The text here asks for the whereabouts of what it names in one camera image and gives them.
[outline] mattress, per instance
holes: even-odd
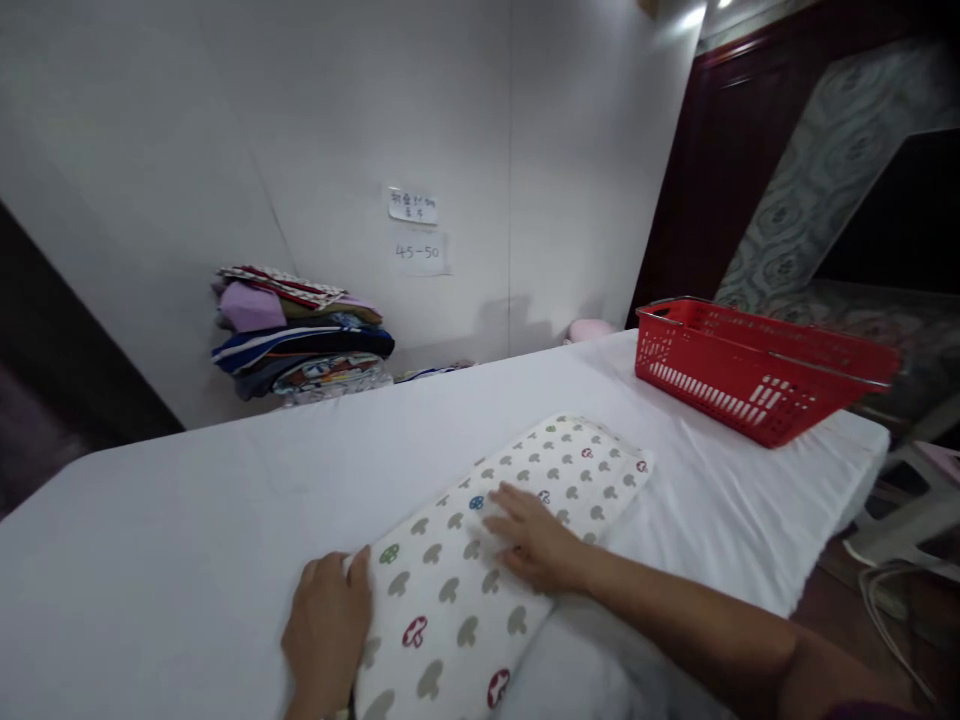
[[[657,456],[611,549],[789,614],[862,504],[886,431],[840,412],[766,450],[637,380],[635,345],[618,333],[73,463],[0,523],[0,715],[279,717],[303,564],[382,537],[468,463],[571,409]],[[656,717],[702,695],[565,599],[498,712]]]

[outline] dark wooden door frame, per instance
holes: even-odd
[[[182,432],[0,202],[0,360],[97,449]]]
[[[942,31],[935,26],[956,14],[938,0],[823,0],[697,57],[626,327],[637,326],[634,309],[656,300],[716,295],[831,62]]]

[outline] stack of folded clothes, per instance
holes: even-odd
[[[218,275],[218,324],[234,335],[211,355],[243,400],[362,388],[384,373],[394,341],[370,303],[272,268],[240,265]]]

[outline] white pillow with mushroom print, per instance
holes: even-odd
[[[373,624],[354,691],[360,720],[486,718],[553,609],[494,561],[482,525],[503,480],[537,495],[586,542],[603,539],[653,456],[574,414],[553,415],[481,458],[372,547]]]

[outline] hand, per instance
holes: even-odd
[[[297,686],[288,720],[317,720],[350,703],[373,612],[367,580],[370,546],[353,559],[346,577],[341,569],[345,557],[330,553],[308,562],[293,595],[280,641]]]
[[[488,517],[487,529],[514,547],[499,558],[521,580],[540,592],[582,592],[593,549],[567,530],[543,503],[513,485],[500,483],[490,499],[509,517]]]

